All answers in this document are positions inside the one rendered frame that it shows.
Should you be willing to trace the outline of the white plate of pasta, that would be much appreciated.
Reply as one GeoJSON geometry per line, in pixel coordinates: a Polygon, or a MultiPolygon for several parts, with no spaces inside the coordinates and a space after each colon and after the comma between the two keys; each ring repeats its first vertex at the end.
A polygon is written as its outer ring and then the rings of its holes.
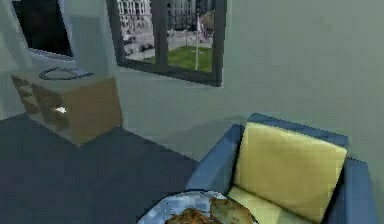
{"type": "Polygon", "coordinates": [[[138,219],[136,224],[164,224],[166,220],[174,215],[180,215],[186,209],[196,209],[209,216],[211,198],[232,201],[229,196],[211,190],[186,190],[160,199],[138,219]]]}

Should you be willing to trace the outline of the dark grey framed window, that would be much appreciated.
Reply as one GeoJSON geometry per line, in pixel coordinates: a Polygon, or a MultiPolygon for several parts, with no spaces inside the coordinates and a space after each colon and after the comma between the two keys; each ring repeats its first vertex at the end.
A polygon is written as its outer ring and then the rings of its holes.
{"type": "Polygon", "coordinates": [[[219,87],[227,0],[106,0],[118,66],[219,87]]]}

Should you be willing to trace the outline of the black television set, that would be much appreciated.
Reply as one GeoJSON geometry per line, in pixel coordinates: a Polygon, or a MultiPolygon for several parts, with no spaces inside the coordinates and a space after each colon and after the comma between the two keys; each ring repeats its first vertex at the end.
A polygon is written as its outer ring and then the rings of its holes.
{"type": "Polygon", "coordinates": [[[11,0],[11,4],[32,53],[74,60],[59,0],[11,0]]]}

